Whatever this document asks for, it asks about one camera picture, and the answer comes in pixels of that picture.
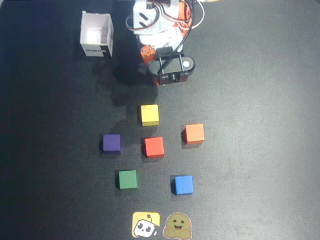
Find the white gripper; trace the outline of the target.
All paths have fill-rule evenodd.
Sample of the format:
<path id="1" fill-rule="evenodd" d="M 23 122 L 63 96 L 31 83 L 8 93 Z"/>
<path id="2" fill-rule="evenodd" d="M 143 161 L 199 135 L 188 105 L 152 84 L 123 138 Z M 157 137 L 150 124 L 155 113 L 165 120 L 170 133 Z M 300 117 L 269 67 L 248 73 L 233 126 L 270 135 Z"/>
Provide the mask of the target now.
<path id="1" fill-rule="evenodd" d="M 133 5 L 132 31 L 138 36 L 144 63 L 156 59 L 157 48 L 177 47 L 183 39 L 174 26 L 179 16 L 178 0 L 136 0 Z"/>

